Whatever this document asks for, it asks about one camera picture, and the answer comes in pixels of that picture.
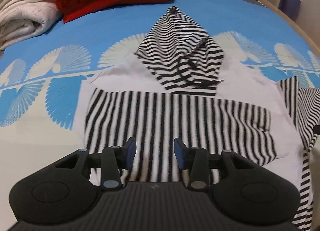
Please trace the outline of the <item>folded white towel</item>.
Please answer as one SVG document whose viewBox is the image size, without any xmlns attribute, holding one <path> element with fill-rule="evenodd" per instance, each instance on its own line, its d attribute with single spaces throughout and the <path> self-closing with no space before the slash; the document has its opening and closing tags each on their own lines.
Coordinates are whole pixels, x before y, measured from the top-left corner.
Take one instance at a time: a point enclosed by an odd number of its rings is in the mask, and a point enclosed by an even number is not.
<svg viewBox="0 0 320 231">
<path fill-rule="evenodd" d="M 60 17 L 55 0 L 1 0 L 1 50 L 43 34 Z"/>
</svg>

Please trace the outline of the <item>blue white patterned bed cover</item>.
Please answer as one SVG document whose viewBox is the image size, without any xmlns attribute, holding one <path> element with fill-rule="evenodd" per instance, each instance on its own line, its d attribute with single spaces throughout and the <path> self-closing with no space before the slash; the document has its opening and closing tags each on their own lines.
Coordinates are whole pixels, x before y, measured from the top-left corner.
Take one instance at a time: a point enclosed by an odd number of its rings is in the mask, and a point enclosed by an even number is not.
<svg viewBox="0 0 320 231">
<path fill-rule="evenodd" d="M 234 31 L 272 55 L 277 65 L 245 61 L 272 81 L 300 72 L 319 89 L 319 59 L 271 9 L 242 0 L 171 0 L 131 5 L 58 22 L 48 33 L 17 43 L 1 58 L 1 230 L 16 223 L 9 204 L 21 179 L 75 150 L 93 154 L 84 140 L 81 84 L 121 64 L 170 7 L 210 36 Z"/>
</svg>

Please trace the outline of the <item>black white striped hooded garment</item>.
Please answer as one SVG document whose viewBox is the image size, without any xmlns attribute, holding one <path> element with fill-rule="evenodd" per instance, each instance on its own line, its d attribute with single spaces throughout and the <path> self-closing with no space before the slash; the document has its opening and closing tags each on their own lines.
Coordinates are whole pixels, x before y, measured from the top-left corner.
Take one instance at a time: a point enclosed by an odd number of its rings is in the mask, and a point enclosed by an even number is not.
<svg viewBox="0 0 320 231">
<path fill-rule="evenodd" d="M 312 221 L 311 149 L 318 136 L 319 89 L 286 72 L 272 81 L 245 61 L 277 65 L 234 31 L 210 36 L 178 7 L 170 7 L 136 51 L 81 84 L 84 140 L 90 152 L 137 141 L 123 180 L 187 181 L 174 140 L 214 154 L 234 151 L 291 181 L 300 191 L 293 224 Z"/>
</svg>

